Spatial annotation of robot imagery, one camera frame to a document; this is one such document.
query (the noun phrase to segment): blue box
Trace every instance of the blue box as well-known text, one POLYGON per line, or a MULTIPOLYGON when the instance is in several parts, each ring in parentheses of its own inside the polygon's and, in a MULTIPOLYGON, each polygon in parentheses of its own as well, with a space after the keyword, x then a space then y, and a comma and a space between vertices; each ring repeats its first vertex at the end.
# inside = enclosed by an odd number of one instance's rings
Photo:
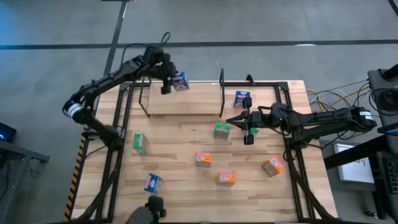
POLYGON ((159 191, 159 185, 162 183, 162 178, 155 174, 149 174, 149 178, 144 190, 150 193, 157 193, 159 191))
POLYGON ((243 108, 243 99, 245 99, 245 97, 248 97, 248 96, 250 96, 250 92, 236 91, 234 107, 235 108, 243 108))
POLYGON ((185 72, 178 72, 172 77, 172 83, 175 91, 189 90, 189 81, 185 72))

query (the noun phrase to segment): concrete floor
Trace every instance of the concrete floor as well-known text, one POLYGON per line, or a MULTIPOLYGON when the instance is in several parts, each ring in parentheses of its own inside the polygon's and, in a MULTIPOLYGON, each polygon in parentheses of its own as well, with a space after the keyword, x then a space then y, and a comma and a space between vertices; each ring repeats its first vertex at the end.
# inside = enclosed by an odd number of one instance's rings
MULTIPOLYGON (((3 0, 0 45, 108 44, 120 6, 95 0, 3 0)), ((398 39, 398 17, 387 0, 136 0, 127 4, 119 43, 158 42, 166 31, 172 33, 171 42, 398 39)), ((316 90, 365 80, 368 70, 398 62, 398 45, 166 51, 191 80, 215 80, 225 68, 226 80, 242 80, 250 73, 256 80, 304 80, 307 88, 316 90)), ((102 76, 108 53, 109 49, 0 50, 0 121, 18 130, 18 145, 51 155, 46 166, 33 163, 40 171, 38 178, 26 175, 14 223, 62 220, 81 126, 64 117, 61 107, 82 84, 102 76)), ((125 58, 141 53, 128 50, 125 58)), ((120 55, 117 50, 113 70, 120 55)), ((360 86, 341 90, 351 93, 360 86)), ((324 99, 336 100, 331 95, 324 99)), ((367 100, 361 105, 370 108, 367 100)), ((352 141, 374 136, 375 130, 352 141)), ((339 189, 333 196, 340 218, 378 222, 362 214, 364 207, 372 206, 368 193, 339 189)))

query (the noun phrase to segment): yellow cable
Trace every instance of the yellow cable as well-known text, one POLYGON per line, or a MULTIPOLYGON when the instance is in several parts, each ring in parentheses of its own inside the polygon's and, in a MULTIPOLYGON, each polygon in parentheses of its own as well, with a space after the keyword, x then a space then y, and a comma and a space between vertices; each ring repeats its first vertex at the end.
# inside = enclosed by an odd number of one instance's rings
POLYGON ((321 97, 318 95, 318 92, 316 91, 316 90, 314 90, 314 89, 306 89, 307 91, 312 91, 312 92, 314 92, 316 95, 317 95, 317 98, 318 98, 318 105, 319 105, 319 109, 321 109, 321 111, 323 111, 324 110, 324 108, 323 108, 323 105, 322 105, 322 101, 321 101, 321 97))
POLYGON ((345 98, 347 98, 347 97, 349 97, 349 96, 352 96, 352 95, 354 95, 354 94, 357 94, 357 93, 359 93, 359 92, 361 92, 361 91, 364 91, 364 90, 367 89, 367 88, 369 88, 369 87, 367 86, 367 87, 365 87, 365 88, 363 88, 363 89, 361 89, 361 90, 355 91, 355 92, 350 93, 350 94, 348 94, 348 95, 346 95, 346 96, 344 96, 344 97, 341 97, 340 99, 336 100, 336 101, 335 101, 334 103, 332 103, 331 105, 327 106, 325 109, 328 109, 328 108, 332 107, 333 105, 337 104, 338 102, 340 102, 341 100, 343 100, 343 99, 345 99, 345 98))

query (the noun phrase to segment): wooden tabletop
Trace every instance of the wooden tabletop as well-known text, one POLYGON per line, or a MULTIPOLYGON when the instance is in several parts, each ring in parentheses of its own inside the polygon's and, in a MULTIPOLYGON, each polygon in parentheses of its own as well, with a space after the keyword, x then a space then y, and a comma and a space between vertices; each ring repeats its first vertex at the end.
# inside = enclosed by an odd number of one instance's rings
MULTIPOLYGON (((304 82, 287 82, 294 110, 311 113, 304 82)), ((134 90, 116 199, 115 223, 125 223, 132 211, 147 202, 150 193, 144 191, 144 186, 150 173, 164 180, 159 196, 164 198, 167 209, 165 222, 297 221, 289 170, 282 158, 285 147, 281 135, 270 129, 261 129, 255 143, 245 146, 243 133, 232 126, 228 140, 213 139, 216 122, 225 123, 225 119, 241 112, 233 108, 237 90, 251 92, 252 108, 270 106, 275 102, 273 88, 226 87, 222 118, 218 115, 152 115, 149 119, 138 104, 139 91, 134 90), (135 132, 143 132, 147 136, 148 155, 140 155, 132 148, 135 132), (211 167, 196 167, 195 152, 211 152, 211 167), (261 164, 273 155, 286 169, 270 178, 261 169, 261 164), (236 184, 231 188, 217 186, 215 179, 219 171, 234 172, 236 184)), ((144 90, 144 104, 148 92, 149 89, 144 90)), ((112 123, 117 96, 118 87, 101 95, 96 117, 103 123, 112 123)), ((124 108, 121 111, 120 124, 124 108)), ((102 145, 101 141, 90 142, 88 152, 102 145)), ((81 215, 98 193, 105 157, 106 149, 103 149, 86 158, 72 217, 81 215)), ((311 191, 336 217, 321 151, 308 147, 303 150, 303 157, 311 191)), ((301 191, 300 198, 304 214, 308 216, 301 191)))

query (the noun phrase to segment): green box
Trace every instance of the green box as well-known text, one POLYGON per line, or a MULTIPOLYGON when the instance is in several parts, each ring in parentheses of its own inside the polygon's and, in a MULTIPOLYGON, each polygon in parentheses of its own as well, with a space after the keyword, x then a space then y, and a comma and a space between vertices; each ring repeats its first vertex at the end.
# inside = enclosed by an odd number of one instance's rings
POLYGON ((229 124, 216 123, 214 138, 227 140, 229 136, 229 124))
POLYGON ((144 133, 135 133, 134 134, 134 143, 132 148, 135 149, 140 154, 147 154, 148 153, 148 144, 149 141, 145 137, 144 133))
POLYGON ((252 134, 254 137, 256 137, 256 135, 257 135, 258 132, 259 132, 259 129, 258 129, 258 128, 251 128, 250 131, 251 131, 251 134, 252 134))

